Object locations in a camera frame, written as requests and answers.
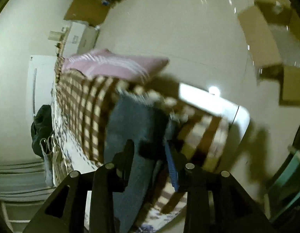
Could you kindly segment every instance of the white cabinet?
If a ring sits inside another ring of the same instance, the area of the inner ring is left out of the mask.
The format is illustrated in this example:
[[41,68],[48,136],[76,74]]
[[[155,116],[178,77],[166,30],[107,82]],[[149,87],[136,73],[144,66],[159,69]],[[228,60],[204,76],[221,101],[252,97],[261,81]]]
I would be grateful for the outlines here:
[[93,49],[97,36],[98,31],[94,27],[73,22],[64,40],[63,57],[83,54]]

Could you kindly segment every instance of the tiled floor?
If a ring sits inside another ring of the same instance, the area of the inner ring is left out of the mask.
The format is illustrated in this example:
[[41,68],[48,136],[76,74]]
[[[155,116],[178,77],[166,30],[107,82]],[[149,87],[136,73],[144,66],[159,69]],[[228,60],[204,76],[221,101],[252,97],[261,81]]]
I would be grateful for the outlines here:
[[[101,28],[97,47],[167,56],[163,74],[248,109],[251,123],[229,170],[256,200],[288,155],[300,108],[278,105],[279,84],[257,82],[237,13],[253,0],[124,0]],[[182,231],[182,223],[167,230]]]

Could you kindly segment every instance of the black bag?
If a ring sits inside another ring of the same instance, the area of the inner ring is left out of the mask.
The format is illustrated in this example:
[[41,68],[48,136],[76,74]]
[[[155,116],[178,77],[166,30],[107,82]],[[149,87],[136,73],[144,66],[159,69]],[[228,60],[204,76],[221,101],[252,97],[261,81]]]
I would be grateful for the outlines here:
[[31,125],[31,138],[34,154],[43,158],[40,141],[42,138],[48,139],[53,131],[52,127],[52,109],[50,105],[43,105],[37,115],[34,117]]

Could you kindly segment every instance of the teal object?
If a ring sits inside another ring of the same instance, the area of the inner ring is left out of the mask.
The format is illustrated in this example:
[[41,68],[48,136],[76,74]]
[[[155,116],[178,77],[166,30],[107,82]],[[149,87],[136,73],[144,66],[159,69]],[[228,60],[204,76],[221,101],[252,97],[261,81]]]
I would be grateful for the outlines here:
[[[300,150],[300,126],[292,146]],[[290,154],[267,189],[270,201],[270,222],[281,225],[290,218],[292,210],[300,206],[300,161]]]

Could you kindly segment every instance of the white wall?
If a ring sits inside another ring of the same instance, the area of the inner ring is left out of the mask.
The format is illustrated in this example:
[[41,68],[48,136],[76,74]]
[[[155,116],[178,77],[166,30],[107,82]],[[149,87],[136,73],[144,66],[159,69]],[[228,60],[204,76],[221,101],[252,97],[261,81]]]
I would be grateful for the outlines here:
[[60,31],[71,0],[10,0],[0,14],[0,161],[31,159],[26,122],[30,55],[55,55],[49,31]]

